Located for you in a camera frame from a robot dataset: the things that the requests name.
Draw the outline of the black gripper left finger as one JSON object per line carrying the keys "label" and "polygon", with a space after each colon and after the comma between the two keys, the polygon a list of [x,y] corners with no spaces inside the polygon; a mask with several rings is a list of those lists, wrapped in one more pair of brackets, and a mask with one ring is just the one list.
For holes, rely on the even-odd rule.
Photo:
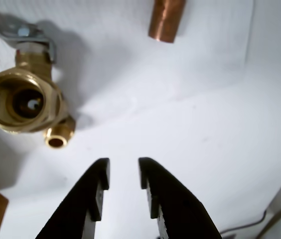
{"label": "black gripper left finger", "polygon": [[76,182],[37,235],[38,239],[93,239],[102,218],[110,160],[96,160]]}

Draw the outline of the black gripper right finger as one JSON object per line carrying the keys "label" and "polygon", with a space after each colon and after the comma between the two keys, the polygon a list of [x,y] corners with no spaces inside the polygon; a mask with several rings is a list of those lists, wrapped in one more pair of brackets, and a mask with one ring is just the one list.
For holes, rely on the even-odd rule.
{"label": "black gripper right finger", "polygon": [[151,158],[139,158],[140,184],[147,192],[151,219],[161,239],[220,239],[203,204],[168,170]]}

